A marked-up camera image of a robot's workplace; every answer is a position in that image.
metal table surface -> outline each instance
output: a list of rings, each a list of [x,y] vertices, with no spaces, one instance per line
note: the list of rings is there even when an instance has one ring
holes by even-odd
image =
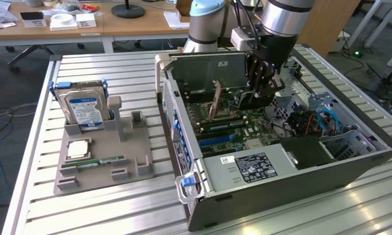
[[[391,115],[310,49],[296,50],[392,136]],[[2,234],[392,234],[392,159],[344,188],[202,231],[186,231],[154,99],[154,55],[162,52],[168,51],[68,55],[50,61]],[[64,115],[46,84],[101,78],[109,94],[121,96],[121,115],[141,110],[148,117],[156,176],[54,196]],[[324,90],[313,77],[302,79],[316,92]]]

chair wheel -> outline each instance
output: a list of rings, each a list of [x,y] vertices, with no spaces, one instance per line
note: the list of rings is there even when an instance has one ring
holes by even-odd
[[[134,42],[133,45],[134,45],[136,48],[141,48],[141,43],[140,42]]]
[[[5,50],[6,50],[8,52],[14,52],[14,47],[5,46]]]
[[[18,67],[10,66],[9,67],[9,70],[10,70],[12,73],[18,73],[20,72],[20,68]]]

blue cable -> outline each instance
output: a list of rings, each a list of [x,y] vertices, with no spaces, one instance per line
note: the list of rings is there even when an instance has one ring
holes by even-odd
[[[324,124],[321,123],[321,118],[322,118],[322,117],[318,115],[318,114],[321,114],[321,113],[329,113],[329,115],[333,117],[333,121],[334,121],[334,123],[336,123],[336,125],[337,125],[337,127],[339,127],[339,132],[341,132],[341,124],[340,124],[340,122],[339,122],[337,115],[336,115],[334,112],[330,111],[329,109],[322,109],[322,110],[320,110],[320,111],[317,112],[317,120],[318,120],[318,122],[320,122],[320,127],[321,127],[321,129],[322,129],[322,130],[326,130]]]
[[[0,173],[1,173],[2,181],[4,181],[4,195],[0,198],[0,202],[1,202],[1,201],[4,201],[4,199],[6,198],[6,195],[8,195],[8,184],[6,184],[5,174],[4,174],[4,171],[2,171],[1,162],[0,162]]]
[[[12,124],[6,121],[0,121],[0,123],[6,124],[8,125],[8,132],[6,134],[0,138],[0,141],[4,140],[4,138],[10,134],[12,131]]]

hard drive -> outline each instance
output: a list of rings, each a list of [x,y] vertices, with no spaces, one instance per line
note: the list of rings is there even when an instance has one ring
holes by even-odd
[[[53,86],[49,82],[49,91],[53,94],[66,119],[66,124],[78,124],[82,131],[102,128],[102,121],[112,119],[106,106],[106,82],[60,82]]]

black lamp base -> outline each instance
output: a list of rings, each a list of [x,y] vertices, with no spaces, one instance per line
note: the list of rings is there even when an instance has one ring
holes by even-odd
[[[126,9],[126,5],[121,4],[121,5],[113,6],[112,13],[114,16],[132,19],[132,18],[141,17],[145,14],[145,9],[137,5],[129,5],[129,9]]]

